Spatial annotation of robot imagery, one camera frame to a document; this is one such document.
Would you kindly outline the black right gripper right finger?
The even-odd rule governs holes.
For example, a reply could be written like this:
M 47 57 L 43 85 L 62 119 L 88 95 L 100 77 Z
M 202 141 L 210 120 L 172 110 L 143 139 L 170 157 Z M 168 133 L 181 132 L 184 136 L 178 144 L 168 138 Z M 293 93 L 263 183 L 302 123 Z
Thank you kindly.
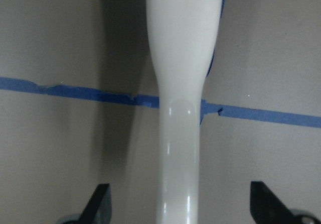
M 292 212 L 262 181 L 250 183 L 250 214 L 255 223 L 290 223 Z

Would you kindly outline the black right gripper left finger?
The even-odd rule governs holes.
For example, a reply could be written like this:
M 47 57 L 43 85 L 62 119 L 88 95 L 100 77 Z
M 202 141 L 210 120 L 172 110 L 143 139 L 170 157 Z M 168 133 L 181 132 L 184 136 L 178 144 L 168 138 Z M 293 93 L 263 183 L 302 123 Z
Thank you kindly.
M 79 217 L 79 223 L 105 223 L 111 222 L 111 189 L 110 184 L 97 185 L 85 209 Z

